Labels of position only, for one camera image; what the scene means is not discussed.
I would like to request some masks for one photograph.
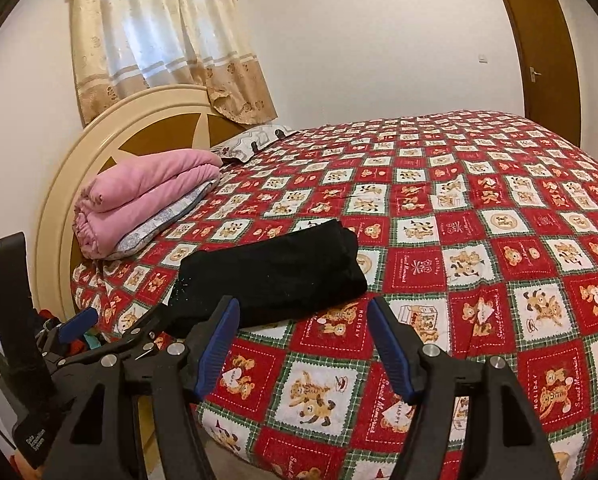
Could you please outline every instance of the patterned pillow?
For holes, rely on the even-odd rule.
[[[155,216],[147,219],[143,224],[121,238],[121,241],[114,248],[114,253],[104,259],[121,260],[122,258],[137,254],[156,235],[191,212],[199,204],[201,199],[210,193],[216,185],[217,179],[208,180],[201,184],[201,186],[195,187],[190,193],[183,195],[175,203],[163,208]]]
[[[296,130],[291,130],[281,124],[263,124],[211,147],[210,151],[224,159],[248,162],[255,153],[260,152],[266,146],[277,140],[290,137],[296,132]]]

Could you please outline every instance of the bed sheet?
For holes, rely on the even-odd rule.
[[[563,478],[598,459],[598,163],[518,116],[465,110],[299,132],[228,168],[134,259],[79,267],[76,302],[119,336],[168,301],[192,251],[332,218],[358,236],[369,293],[240,331],[197,409],[215,440],[287,479],[388,478],[413,409],[366,326],[367,300],[381,293],[425,342],[505,357]],[[457,399],[445,480],[457,475],[466,416]]]

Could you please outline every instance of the door handle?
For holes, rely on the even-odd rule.
[[[533,66],[532,66],[532,67],[530,67],[530,80],[531,80],[533,83],[537,82],[537,78],[535,77],[535,76],[537,76],[537,75],[542,75],[542,74],[540,74],[540,73],[538,73],[538,72],[535,72],[535,67],[533,67]]]

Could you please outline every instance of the curtain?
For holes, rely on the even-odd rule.
[[[276,118],[236,0],[73,0],[72,60],[83,120],[160,85],[207,87],[241,124]]]

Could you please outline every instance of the wall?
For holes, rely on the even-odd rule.
[[[598,159],[598,17],[585,0],[560,2],[580,74],[582,147]],[[457,108],[524,113],[502,0],[239,0],[239,8],[292,126]]]
[[[69,8],[21,0],[0,29],[0,237],[23,231],[29,252],[45,193],[82,131]]]

